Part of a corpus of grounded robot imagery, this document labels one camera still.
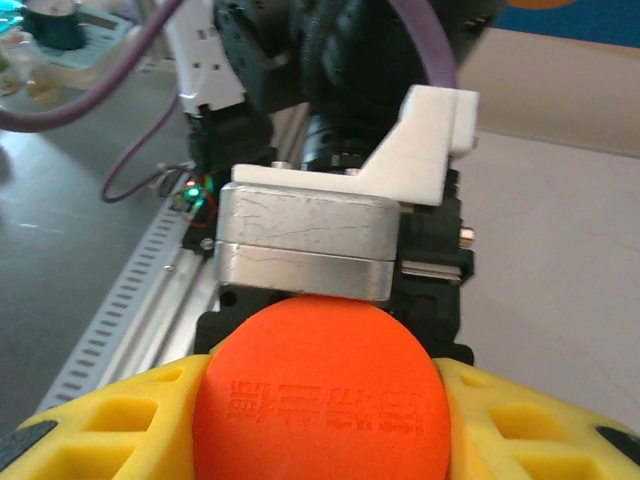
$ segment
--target screw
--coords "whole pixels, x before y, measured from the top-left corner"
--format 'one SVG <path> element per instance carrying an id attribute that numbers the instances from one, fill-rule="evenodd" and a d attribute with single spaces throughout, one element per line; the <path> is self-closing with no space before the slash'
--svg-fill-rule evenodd
<path id="1" fill-rule="evenodd" d="M 207 252 L 213 250 L 214 245 L 212 238 L 205 238 L 200 242 L 200 247 Z"/>
<path id="2" fill-rule="evenodd" d="M 460 229 L 460 248 L 471 248 L 476 240 L 476 232 L 473 228 L 462 227 Z"/>
<path id="3" fill-rule="evenodd" d="M 293 165 L 289 162 L 271 162 L 271 168 L 279 168 L 280 170 L 291 170 Z"/>
<path id="4" fill-rule="evenodd" d="M 184 197 L 182 196 L 182 192 L 176 193 L 171 198 L 171 206 L 173 207 L 174 210 L 177 210 L 178 212 L 184 211 L 184 203 L 185 202 L 184 202 Z"/>

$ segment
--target white surface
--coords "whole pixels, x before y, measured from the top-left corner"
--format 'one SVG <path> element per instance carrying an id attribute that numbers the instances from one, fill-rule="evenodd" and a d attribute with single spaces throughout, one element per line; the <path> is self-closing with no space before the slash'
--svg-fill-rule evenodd
<path id="1" fill-rule="evenodd" d="M 481 134 L 456 166 L 478 366 L 640 431 L 640 161 Z"/>
<path id="2" fill-rule="evenodd" d="M 440 205 L 450 153 L 473 148 L 478 95 L 417 85 L 400 120 L 356 176 L 236 165 L 233 180 Z"/>
<path id="3" fill-rule="evenodd" d="M 212 4 L 211 0 L 185 2 L 165 27 L 178 69 L 182 106 L 193 115 L 202 105 L 219 110 L 244 101 L 244 87 L 212 25 Z"/>
<path id="4" fill-rule="evenodd" d="M 491 30 L 461 83 L 481 130 L 640 156 L 640 49 Z"/>

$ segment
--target orange foam ball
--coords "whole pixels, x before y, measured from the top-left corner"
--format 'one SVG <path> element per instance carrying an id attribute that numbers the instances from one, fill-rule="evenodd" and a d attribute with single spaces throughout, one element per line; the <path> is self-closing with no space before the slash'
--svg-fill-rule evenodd
<path id="1" fill-rule="evenodd" d="M 196 399 L 197 480 L 444 480 L 449 408 L 415 338 L 382 310 L 299 297 L 248 319 Z"/>

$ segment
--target robotic arm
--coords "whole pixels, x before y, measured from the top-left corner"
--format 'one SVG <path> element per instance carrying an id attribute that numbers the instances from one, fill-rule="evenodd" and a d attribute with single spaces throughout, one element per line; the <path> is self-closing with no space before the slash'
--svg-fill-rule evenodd
<path id="1" fill-rule="evenodd" d="M 636 434 L 455 343 L 473 253 L 451 162 L 477 96 L 423 68 L 433 41 L 384 0 L 216 1 L 215 29 L 191 2 L 168 32 L 216 180 L 220 311 L 196 355 L 25 422 L 0 479 L 640 479 Z M 433 2 L 457 63 L 503 3 Z M 269 115 L 304 101 L 294 170 Z"/>

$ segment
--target silver metal housing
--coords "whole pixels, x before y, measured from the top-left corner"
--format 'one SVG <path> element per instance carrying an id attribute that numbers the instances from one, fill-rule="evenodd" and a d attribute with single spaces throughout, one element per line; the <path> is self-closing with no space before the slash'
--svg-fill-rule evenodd
<path id="1" fill-rule="evenodd" d="M 400 214 L 397 202 L 379 197 L 232 182 L 220 197 L 214 278 L 386 300 Z"/>

